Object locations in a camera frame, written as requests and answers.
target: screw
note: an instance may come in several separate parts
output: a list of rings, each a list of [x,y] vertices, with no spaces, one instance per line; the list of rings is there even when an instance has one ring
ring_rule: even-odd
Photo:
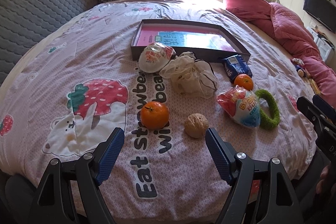
[[[51,165],[56,165],[58,163],[58,159],[52,159],[51,161],[50,161],[50,164]]]
[[[246,154],[243,152],[238,152],[237,157],[243,160],[244,158],[246,158]]]
[[[86,154],[84,154],[83,158],[85,160],[89,160],[90,158],[92,158],[92,154],[91,153],[86,153]]]
[[[279,163],[280,163],[280,160],[279,160],[278,158],[273,158],[273,159],[272,159],[272,162],[273,162],[274,164],[279,164]]]

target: bedsheet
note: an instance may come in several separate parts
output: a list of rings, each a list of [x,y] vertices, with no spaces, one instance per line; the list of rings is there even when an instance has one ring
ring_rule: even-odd
[[[257,160],[278,157],[290,178],[299,178],[315,153],[316,134],[293,101],[311,99],[313,92],[284,54],[221,5],[210,0],[118,0],[71,22],[25,66],[3,98],[0,119],[12,126],[0,136],[0,168],[37,186],[52,158],[75,160],[120,126],[125,145],[100,187],[116,222],[211,221],[229,187],[204,139],[183,132],[187,116],[201,113],[237,151]],[[229,30],[251,53],[255,89],[267,89],[275,97],[279,126],[247,130],[224,114],[215,98],[185,98],[168,80],[140,73],[130,44],[140,21],[148,18],[208,22]],[[218,93],[230,88],[223,66],[212,67]],[[169,125],[160,131],[139,128],[139,110],[151,100],[165,102],[170,110]],[[73,195],[84,214],[75,183]]]

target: hand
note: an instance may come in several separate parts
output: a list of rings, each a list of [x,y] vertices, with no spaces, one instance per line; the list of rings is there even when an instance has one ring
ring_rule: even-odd
[[[321,172],[321,175],[320,175],[321,180],[316,185],[316,193],[317,194],[321,194],[321,192],[322,192],[322,186],[323,186],[324,180],[326,179],[326,177],[328,175],[329,168],[330,168],[330,165],[327,165],[326,167],[323,168],[323,170]],[[335,191],[336,191],[336,183],[331,188],[331,196],[330,196],[330,198],[332,198],[332,196],[334,195]]]

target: pink book cover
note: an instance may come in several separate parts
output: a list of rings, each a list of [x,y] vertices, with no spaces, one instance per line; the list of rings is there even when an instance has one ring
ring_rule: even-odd
[[[136,46],[148,46],[154,42],[171,47],[236,52],[217,30],[195,26],[143,26]]]

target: blue gripper pad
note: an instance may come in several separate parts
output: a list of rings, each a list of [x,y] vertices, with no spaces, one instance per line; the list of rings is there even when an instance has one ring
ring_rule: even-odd
[[[124,131],[120,128],[98,163],[98,173],[95,177],[98,185],[101,185],[103,181],[109,178],[121,148],[124,145],[124,140]]]
[[[214,135],[209,131],[205,133],[205,143],[208,147],[212,160],[218,170],[220,178],[225,180],[227,184],[231,185],[233,177],[231,175],[231,165],[228,159],[225,157],[221,147],[219,146]]]

